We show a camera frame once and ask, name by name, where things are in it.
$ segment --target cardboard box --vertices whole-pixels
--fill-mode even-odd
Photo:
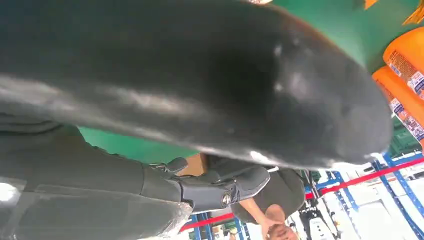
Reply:
[[[186,159],[187,159],[188,167],[180,171],[179,173],[177,173],[177,176],[182,176],[182,175],[200,176],[206,172],[207,170],[206,159],[202,153],[198,153],[194,156],[186,157]]]

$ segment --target red stripe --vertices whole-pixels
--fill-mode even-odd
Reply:
[[[205,226],[205,225],[208,225],[208,224],[220,222],[222,220],[233,219],[233,218],[234,218],[234,214],[232,214],[232,213],[227,213],[227,214],[217,216],[217,217],[211,217],[207,220],[202,220],[202,221],[186,224],[186,225],[182,226],[180,232],[182,232],[186,229],[198,228],[198,227],[201,227],[201,226]]]
[[[411,167],[413,165],[420,164],[420,163],[423,163],[423,162],[424,162],[424,157],[418,158],[418,159],[415,159],[415,160],[412,160],[412,161],[409,161],[409,162],[405,162],[405,163],[400,164],[398,166],[386,168],[386,169],[383,169],[383,170],[380,170],[380,171],[370,173],[370,174],[365,175],[365,176],[360,176],[358,178],[355,178],[355,179],[352,179],[352,180],[349,180],[349,181],[346,181],[346,182],[342,182],[340,185],[336,185],[336,186],[332,186],[332,187],[328,187],[328,188],[323,188],[323,189],[321,189],[321,193],[326,194],[326,193],[335,192],[335,191],[338,191],[340,189],[347,188],[348,186],[356,185],[356,184],[359,184],[359,183],[362,183],[362,182],[365,182],[365,181],[368,181],[368,180],[371,180],[371,179],[375,179],[375,178],[378,178],[380,176],[383,176],[383,175],[386,175],[386,174],[389,174],[389,173],[393,173],[394,171],[397,171],[399,169]]]
[[[415,160],[412,160],[412,161],[409,161],[409,162],[405,162],[405,163],[400,164],[398,166],[386,168],[386,169],[383,169],[383,170],[380,170],[380,171],[370,173],[368,175],[360,176],[358,178],[351,179],[351,180],[346,181],[346,182],[342,182],[340,185],[336,185],[336,186],[332,186],[332,187],[328,187],[328,188],[322,188],[320,190],[320,192],[322,194],[335,192],[335,191],[338,191],[340,189],[347,188],[348,186],[356,185],[356,184],[359,184],[359,183],[362,183],[362,182],[365,182],[365,181],[368,181],[368,180],[371,180],[371,179],[375,179],[375,178],[378,178],[380,176],[383,176],[383,175],[386,175],[386,174],[389,174],[389,173],[393,173],[394,171],[397,171],[399,169],[411,167],[413,165],[420,164],[420,163],[423,163],[423,162],[424,162],[424,157],[418,158],[418,159],[415,159]],[[310,193],[305,194],[305,197],[306,197],[306,199],[311,199],[311,198],[314,197],[314,195],[310,192]],[[216,222],[219,222],[219,221],[222,221],[222,220],[227,220],[227,219],[232,219],[232,218],[234,218],[234,214],[232,214],[232,213],[227,213],[227,214],[224,214],[224,215],[221,215],[221,216],[212,217],[212,218],[209,218],[208,220],[202,220],[202,221],[186,224],[181,228],[180,232],[182,232],[186,229],[202,227],[202,226],[205,226],[205,225],[208,225],[208,224],[211,224],[211,223],[216,223]]]

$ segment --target green wall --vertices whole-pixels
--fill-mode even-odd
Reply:
[[[304,19],[333,40],[371,73],[383,65],[382,55],[391,40],[417,25],[402,26],[419,0],[379,0],[367,11],[363,0],[274,0],[273,4]],[[109,153],[145,163],[187,157],[194,150],[81,128],[87,142]]]

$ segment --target dark shirt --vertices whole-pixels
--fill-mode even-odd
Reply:
[[[273,204],[280,205],[288,218],[305,202],[305,188],[300,172],[285,168],[272,172],[268,184],[256,195],[254,200],[263,213]],[[245,223],[257,224],[255,219],[239,204],[231,205],[232,212]]]

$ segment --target blue metal shelving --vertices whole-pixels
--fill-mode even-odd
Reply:
[[[381,164],[378,161],[375,161],[372,164],[372,166],[375,168],[376,171],[380,171],[382,169],[382,166],[381,166]],[[389,194],[391,195],[391,197],[393,198],[394,203],[399,208],[400,212],[402,213],[403,217],[405,218],[405,220],[407,221],[407,223],[411,227],[411,229],[414,232],[415,236],[419,240],[424,240],[424,232],[412,220],[411,216],[406,211],[404,205],[399,200],[399,197],[395,194],[395,192],[393,191],[393,188],[390,186],[389,181],[387,180],[387,178],[383,175],[383,176],[380,176],[380,180],[383,183],[383,185],[385,186],[385,188],[387,189],[387,191],[389,192]]]

